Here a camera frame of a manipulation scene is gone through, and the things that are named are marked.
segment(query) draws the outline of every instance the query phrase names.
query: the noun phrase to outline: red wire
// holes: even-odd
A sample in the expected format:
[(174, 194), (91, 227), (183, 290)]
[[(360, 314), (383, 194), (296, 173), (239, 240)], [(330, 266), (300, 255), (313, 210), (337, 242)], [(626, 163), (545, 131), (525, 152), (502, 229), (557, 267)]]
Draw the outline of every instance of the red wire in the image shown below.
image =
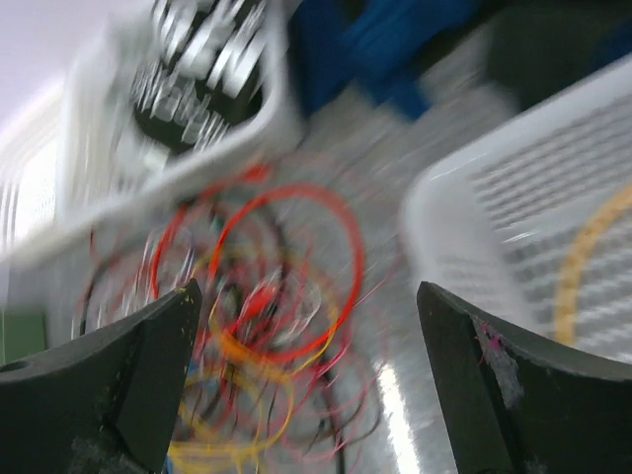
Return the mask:
[[(323, 385), (323, 381), (322, 381), (323, 373), (325, 371), (331, 370), (334, 367), (334, 365), (339, 363), (341, 359), (343, 358), (343, 356), (348, 353), (348, 350), (350, 349), (350, 347), (351, 347), (351, 334), (345, 334), (343, 340), (341, 341), (341, 348), (339, 352), (330, 362), (327, 363), (327, 367), (325, 367), (324, 365), (310, 367), (310, 370), (313, 371), (314, 374), (310, 376), (310, 381), (307, 384), (307, 390), (304, 396), (300, 399), (300, 401), (294, 402), (294, 407), (292, 408), (292, 416), (300, 412), (305, 407), (308, 400), (310, 400), (310, 397), (314, 394), (316, 390), (316, 386), (319, 384)], [(358, 392), (358, 394), (354, 396), (353, 400), (360, 398), (362, 396), (362, 392), (363, 390)], [(343, 407), (342, 409), (339, 409), (338, 407), (336, 408), (332, 407), (326, 412), (315, 412), (315, 416), (318, 415), (319, 417), (322, 418), (322, 416), (328, 416), (330, 414), (338, 414), (344, 408), (346, 407)], [(236, 410), (236, 413), (239, 415), (239, 419), (241, 420), (241, 423), (252, 422), (253, 424), (249, 426), (249, 428), (256, 427), (256, 424), (254, 424), (255, 420), (253, 420), (252, 418), (253, 417), (252, 413), (251, 415), (246, 415), (245, 412), (240, 411), (238, 407), (235, 407), (235, 410)], [(277, 428), (279, 428), (283, 424), (284, 418), (285, 418), (285, 414), (282, 414), (282, 415), (279, 415), (277, 418), (271, 419), (268, 423), (269, 427), (271, 427), (271, 429), (275, 431)]]
[[(220, 205), (217, 206), (217, 208), (215, 209), (215, 212), (219, 214), (219, 216), (222, 217), (222, 219), (224, 220), (228, 218), (228, 215), (229, 215), (228, 210)], [(245, 221), (243, 223), (244, 224), (243, 229), (244, 229), (244, 233), (253, 242), (253, 247), (257, 251), (260, 257), (259, 280), (261, 280), (266, 276), (266, 260), (263, 258), (263, 247), (265, 245), (264, 236), (263, 236), (263, 231), (260, 228), (260, 222), (258, 222), (256, 219), (252, 219), (252, 220), (253, 220), (252, 222), (250, 220)]]
[(90, 259), (93, 262), (99, 262), (99, 254), (95, 249), (95, 229), (90, 229), (90, 235), (88, 236), (88, 250), (90, 251)]
[[(236, 177), (211, 184), (197, 197), (196, 203), (204, 202), (208, 200), (211, 196), (219, 193), (220, 191), (239, 183), (247, 184), (262, 182), (270, 175), (271, 171), (272, 167), (270, 165), (254, 165), (248, 168), (243, 173), (237, 175)], [(151, 295), (154, 299), (158, 299), (160, 292), (158, 288), (158, 283), (156, 281), (156, 278), (158, 277), (158, 267), (160, 266), (160, 259), (162, 258), (162, 255), (165, 251), (165, 247), (170, 245), (173, 241), (189, 210), (190, 209), (187, 206), (182, 206), (178, 209), (178, 211), (174, 215), (174, 218), (167, 225), (165, 232), (162, 234), (162, 237), (160, 238), (160, 241), (156, 246), (154, 258), (151, 262), (151, 273), (149, 277)]]
[(219, 238), (217, 239), (217, 242), (213, 249), (212, 256), (208, 264), (209, 279), (213, 279), (215, 277), (219, 265), (221, 247), (226, 240), (228, 233), (235, 226), (235, 224), (239, 220), (241, 220), (247, 213), (251, 212), (253, 209), (262, 205), (263, 203), (284, 198), (311, 198), (328, 207), (339, 217), (341, 223), (343, 223), (347, 230), (351, 245), (354, 260), (354, 282), (338, 320), (334, 323), (333, 327), (329, 331), (323, 333), (313, 341), (307, 343), (302, 348), (284, 352), (260, 353), (261, 356), (267, 358), (268, 360), (277, 362), (287, 362), (309, 354), (311, 351), (322, 346), (327, 341), (329, 335), (331, 334), (331, 331), (338, 330), (338, 328), (340, 328), (340, 326), (343, 325), (345, 321), (347, 321), (354, 309), (354, 306), (356, 305), (356, 300), (362, 285), (364, 268), (364, 246), (362, 242), (362, 236), (357, 226), (356, 218), (349, 209), (348, 205), (345, 203), (345, 201), (337, 194), (332, 193), (331, 191), (320, 186), (312, 184), (300, 184), (281, 186), (279, 188), (263, 192), (247, 201), (239, 210), (237, 210), (233, 215), (230, 216), (230, 218), (226, 221), (221, 233), (219, 234)]
[[(257, 342), (254, 346), (251, 347), (251, 349), (256, 348), (256, 347), (260, 347), (263, 343), (269, 341), (279, 330), (279, 328), (282, 328), (286, 325), (288, 325), (291, 322), (291, 319), (293, 318), (294, 314), (296, 313), (296, 310), (298, 309), (298, 306), (300, 305), (300, 302), (302, 300), (302, 296), (303, 296), (303, 291), (305, 290), (305, 285), (307, 284), (307, 270), (308, 270), (308, 265), (309, 265), (309, 253), (311, 252), (311, 246), (310, 249), (308, 250), (308, 255), (305, 256), (305, 263), (303, 266), (303, 277), (304, 277), (304, 282), (303, 284), (300, 286), (298, 295), (296, 297), (296, 300), (294, 301), (294, 303), (292, 304), (292, 307), (290, 309), (290, 311), (287, 312), (287, 314), (281, 318), (278, 319), (278, 321), (275, 324), (275, 328), (271, 331), (268, 331), (266, 334), (264, 334)], [(262, 331), (265, 327), (266, 327), (266, 322), (262, 321), (261, 323), (259, 323), (258, 326), (255, 326), (255, 328), (253, 329), (253, 337), (254, 338), (255, 335), (258, 335), (258, 333), (260, 331)]]
[[(307, 264), (308, 264), (308, 256), (305, 257), (305, 261), (304, 261), (305, 266), (302, 268), (303, 273), (304, 273), (304, 277), (307, 277)], [(327, 277), (326, 275), (324, 275), (325, 277), (325, 281), (327, 283), (327, 286), (334, 292), (335, 294), (335, 299), (338, 300), (338, 294), (336, 294), (336, 290), (333, 287), (333, 282), (331, 281), (331, 279), (329, 277)], [(276, 334), (278, 331), (281, 331), (282, 329), (284, 329), (284, 327), (286, 325), (288, 325), (289, 323), (291, 323), (291, 318), (289, 318), (289, 320), (284, 321), (283, 323), (280, 323), (275, 327), (274, 330), (268, 331), (266, 333), (264, 333), (265, 337), (269, 337), (269, 336), (273, 336), (274, 334)], [(305, 405), (305, 403), (307, 402), (307, 400), (309, 399), (310, 395), (313, 393), (316, 384), (321, 383), (320, 378), (322, 377), (322, 374), (327, 371), (330, 370), (334, 367), (335, 364), (339, 363), (341, 358), (347, 353), (347, 350), (349, 349), (350, 345), (351, 345), (351, 332), (350, 332), (350, 327), (346, 326), (344, 329), (344, 335), (343, 335), (343, 340), (342, 340), (342, 346), (340, 348), (340, 350), (332, 357), (331, 360), (329, 360), (326, 364), (318, 364), (318, 365), (314, 365), (312, 367), (309, 367), (309, 370), (314, 372), (313, 374), (310, 375), (309, 377), (309, 382), (306, 382), (307, 384), (307, 392), (305, 393), (305, 396), (303, 397), (303, 399), (297, 403), (293, 409), (293, 413), (297, 413), (298, 410), (301, 409), (301, 407), (303, 407)], [(252, 348), (253, 346), (250, 345), (249, 343), (244, 343), (247, 345), (247, 347)], [(247, 422), (247, 421), (251, 421), (249, 416), (245, 416), (244, 412), (241, 412), (238, 407), (236, 407), (231, 399), (232, 395), (228, 393), (228, 383), (225, 379), (222, 380), (222, 382), (220, 382), (220, 386), (218, 387), (218, 390), (220, 392), (220, 399), (222, 401), (224, 401), (224, 410), (221, 414), (221, 416), (218, 418), (218, 420), (213, 424), (215, 429), (218, 429), (223, 423), (226, 422), (226, 420), (228, 419), (228, 415), (230, 414), (231, 410), (236, 410), (236, 414), (237, 414), (237, 418), (238, 420), (241, 421), (241, 424)], [(270, 426), (272, 427), (276, 427), (277, 425), (281, 425), (282, 424), (282, 420), (281, 419), (275, 419), (274, 421), (270, 421)]]

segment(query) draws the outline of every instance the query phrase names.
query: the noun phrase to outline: black metal part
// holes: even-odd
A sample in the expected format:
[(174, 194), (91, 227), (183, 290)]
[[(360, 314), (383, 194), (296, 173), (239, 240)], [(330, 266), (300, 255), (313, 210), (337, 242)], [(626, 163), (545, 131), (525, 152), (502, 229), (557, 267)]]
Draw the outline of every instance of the black metal part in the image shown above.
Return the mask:
[(0, 367), (0, 472), (160, 472), (201, 294), (191, 281), (127, 318)]
[(559, 345), (423, 282), (418, 307), (461, 474), (632, 472), (632, 365)]

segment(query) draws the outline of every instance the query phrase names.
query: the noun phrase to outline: tangled wire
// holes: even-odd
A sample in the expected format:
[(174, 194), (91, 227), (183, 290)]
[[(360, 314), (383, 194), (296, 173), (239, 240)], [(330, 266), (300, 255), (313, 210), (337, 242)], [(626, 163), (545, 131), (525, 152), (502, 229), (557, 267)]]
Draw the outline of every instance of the tangled wire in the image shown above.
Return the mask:
[[(96, 268), (77, 306), (73, 338), (191, 278), (202, 287), (169, 474), (276, 472), (286, 463), (300, 463), (303, 472), (335, 463), (338, 473), (351, 473), (361, 447), (349, 468), (347, 449), (379, 425), (373, 390), (379, 367), (354, 348), (350, 318), (377, 289), (360, 297), (364, 248), (356, 218), (340, 196), (313, 184), (248, 191), (270, 172), (270, 165), (254, 165), (211, 184), (165, 225), (126, 239), (104, 258), (90, 235)], [(312, 232), (303, 230), (299, 243), (290, 244), (273, 211), (288, 199), (318, 203), (345, 229), (348, 290), (314, 265)], [(355, 394), (339, 390), (343, 379), (357, 386)], [(371, 399), (374, 417), (366, 410)]]

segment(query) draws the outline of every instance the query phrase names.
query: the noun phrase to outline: green object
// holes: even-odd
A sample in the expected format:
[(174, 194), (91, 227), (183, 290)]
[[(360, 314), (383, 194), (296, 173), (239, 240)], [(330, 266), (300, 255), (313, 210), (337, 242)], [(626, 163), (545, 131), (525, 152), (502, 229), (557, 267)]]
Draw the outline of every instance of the green object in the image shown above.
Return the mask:
[(46, 349), (46, 319), (34, 309), (0, 310), (0, 364)]

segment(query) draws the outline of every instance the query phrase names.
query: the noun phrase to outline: yellow cable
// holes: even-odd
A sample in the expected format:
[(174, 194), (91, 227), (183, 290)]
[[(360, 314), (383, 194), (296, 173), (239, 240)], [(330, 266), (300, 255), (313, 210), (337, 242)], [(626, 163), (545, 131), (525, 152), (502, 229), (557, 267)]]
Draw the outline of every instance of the yellow cable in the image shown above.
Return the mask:
[[(230, 256), (243, 257), (244, 255), (248, 254), (249, 251), (252, 252), (252, 250), (252, 246), (241, 245), (227, 246), (227, 248), (223, 249), (223, 252)], [(303, 256), (291, 249), (284, 249), (283, 253), (283, 257), (287, 261), (290, 261), (294, 264), (303, 263)], [(206, 257), (202, 257), (195, 263), (192, 275), (194, 275), (199, 270), (199, 267), (203, 265), (205, 261)], [(216, 305), (218, 304), (218, 298), (215, 300), (215, 303), (213, 304), (213, 307), (209, 313), (209, 325), (212, 329), (212, 334), (214, 336), (213, 338), (218, 342), (218, 345), (222, 349), (223, 353), (228, 356), (228, 358), (232, 358), (233, 360), (238, 360), (240, 362), (247, 362), (251, 364), (257, 369), (257, 374), (266, 375), (269, 378), (279, 382), (280, 385), (283, 387), (283, 390), (287, 394), (288, 406), (287, 415), (278, 432), (266, 440), (259, 441), (261, 422), (263, 421), (262, 405), (260, 400), (257, 405), (259, 412), (259, 422), (253, 442), (244, 444), (225, 442), (223, 444), (209, 445), (207, 443), (175, 441), (172, 442), (169, 447), (169, 456), (174, 462), (175, 467), (177, 467), (178, 469), (182, 469), (183, 472), (185, 472), (186, 474), (206, 474), (211, 472), (207, 464), (204, 463), (205, 465), (202, 466), (200, 465), (199, 461), (190, 462), (186, 461), (185, 458), (196, 457), (208, 459), (208, 457), (230, 457), (232, 459), (231, 466), (237, 466), (238, 469), (241, 469), (242, 463), (247, 458), (251, 457), (258, 468), (261, 468), (261, 470), (263, 471), (263, 465), (261, 465), (258, 459), (258, 453), (276, 443), (287, 429), (291, 420), (294, 406), (294, 390), (293, 385), (291, 384), (291, 379), (297, 373), (304, 370), (314, 361), (319, 359), (319, 357), (331, 345), (336, 334), (336, 331), (334, 330), (334, 325), (340, 311), (336, 301), (336, 295), (333, 292), (332, 288), (329, 286), (325, 274), (318, 270), (311, 263), (308, 264), (308, 274), (312, 279), (315, 279), (317, 281), (316, 284), (321, 289), (323, 301), (325, 302), (325, 305), (327, 307), (328, 318), (330, 319), (331, 324), (328, 331), (328, 339), (324, 343), (323, 347), (316, 354), (309, 357), (302, 365), (300, 365), (293, 371), (285, 371), (279, 368), (271, 360), (244, 347), (241, 343), (236, 341), (227, 331), (222, 330), (219, 327), (216, 318), (213, 318), (214, 312), (217, 307)], [(221, 373), (221, 376), (226, 376), (225, 373), (220, 372), (219, 370), (212, 372), (211, 375), (217, 375), (218, 373)], [(236, 381), (238, 385), (244, 387), (251, 398), (257, 398), (257, 387), (253, 382), (242, 376), (240, 373), (234, 373), (232, 379)], [(197, 377), (189, 377), (187, 380), (187, 386), (191, 385), (192, 383), (196, 383), (197, 381), (199, 381), (199, 375)], [(181, 403), (179, 414), (183, 420), (191, 420), (191, 426), (194, 429), (197, 437), (215, 437), (215, 433), (203, 422), (203, 420), (199, 418), (197, 414), (191, 413), (184, 403)], [(217, 472), (215, 470), (217, 467), (225, 468), (228, 466), (216, 466), (215, 464), (213, 465), (212, 472)]]
[[(255, 456), (258, 452), (269, 448), (280, 439), (281, 435), (285, 432), (285, 430), (289, 426), (289, 421), (292, 416), (292, 410), (294, 408), (294, 387), (292, 386), (291, 383), (287, 381), (281, 382), (280, 386), (283, 387), (283, 390), (285, 391), (287, 395), (287, 415), (285, 416), (285, 420), (283, 421), (283, 424), (281, 425), (278, 432), (272, 435), (271, 437), (269, 437), (268, 439), (265, 439), (263, 441), (245, 443), (241, 445), (237, 443), (227, 442), (224, 444), (217, 444), (213, 446), (197, 443), (197, 442), (172, 442), (171, 445), (169, 446), (169, 452), (170, 453), (173, 452), (174, 455), (179, 455), (180, 453), (185, 452), (190, 455), (211, 456), (211, 457), (230, 455), (233, 458), (244, 459), (246, 457)], [(180, 410), (181, 417), (183, 417), (183, 415), (186, 415), (186, 418), (193, 419), (192, 427), (194, 428), (196, 433), (208, 432), (208, 427), (205, 426), (204, 421), (197, 414), (187, 413), (187, 409), (186, 407), (184, 407), (184, 404), (181, 404), (180, 408), (181, 408)]]
[(622, 212), (632, 205), (632, 186), (611, 197), (577, 233), (571, 249), (562, 262), (555, 295), (553, 323), (555, 341), (570, 346), (575, 340), (577, 293), (582, 270), (593, 252), (597, 239)]
[[(190, 386), (195, 383), (206, 381), (208, 380), (209, 377), (214, 377), (217, 375), (221, 375), (225, 377), (226, 374), (221, 369), (217, 369), (213, 371), (205, 371), (202, 373), (200, 373), (200, 371), (197, 371), (195, 375), (193, 376), (190, 375), (187, 377), (185, 386)], [(259, 439), (259, 435), (261, 434), (261, 430), (263, 428), (263, 422), (264, 422), (264, 411), (263, 411), (261, 398), (259, 397), (259, 394), (258, 394), (257, 385), (253, 383), (252, 381), (248, 380), (247, 378), (243, 377), (239, 373), (232, 373), (230, 379), (236, 385), (243, 388), (248, 394), (248, 396), (251, 398), (251, 400), (257, 403), (258, 423), (257, 423), (257, 431), (255, 433), (255, 441), (256, 441)], [(183, 420), (185, 418), (189, 418), (189, 414), (183, 413), (184, 406), (185, 404), (181, 403), (180, 410), (179, 410), (179, 415), (181, 416), (181, 418), (183, 418)], [(203, 458), (202, 456), (198, 456), (198, 457), (202, 457), (202, 460), (198, 460), (198, 461), (186, 460), (185, 458), (187, 457), (195, 456), (194, 454), (192, 455), (188, 450), (188, 447), (191, 444), (192, 443), (189, 443), (189, 442), (172, 442), (169, 447), (169, 451), (168, 451), (169, 458), (174, 463), (174, 467), (178, 468), (183, 473), (208, 474), (211, 472), (217, 472), (218, 470), (227, 469), (229, 467), (234, 467), (235, 465), (239, 466), (241, 464), (241, 459), (235, 458), (235, 457), (233, 457), (230, 462), (222, 463), (221, 465), (218, 465), (215, 461), (213, 461), (212, 466), (209, 466), (207, 455), (205, 455), (205, 458)]]
[(266, 474), (266, 468), (259, 460), (257, 460), (255, 465), (255, 474)]

